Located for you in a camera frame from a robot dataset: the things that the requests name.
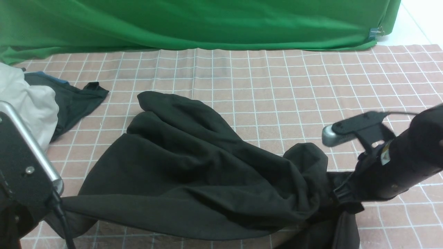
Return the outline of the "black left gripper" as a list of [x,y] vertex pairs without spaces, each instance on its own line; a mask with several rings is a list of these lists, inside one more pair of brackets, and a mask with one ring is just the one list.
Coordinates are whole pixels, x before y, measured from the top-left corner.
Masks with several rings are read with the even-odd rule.
[[20,239],[34,230],[43,219],[45,205],[1,201],[0,211],[0,247],[21,249]]

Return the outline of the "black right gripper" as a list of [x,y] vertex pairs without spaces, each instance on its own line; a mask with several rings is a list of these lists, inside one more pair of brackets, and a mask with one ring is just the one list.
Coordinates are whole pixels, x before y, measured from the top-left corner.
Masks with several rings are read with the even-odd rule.
[[442,105],[413,113],[409,127],[359,155],[354,172],[334,190],[340,204],[387,201],[442,171]]

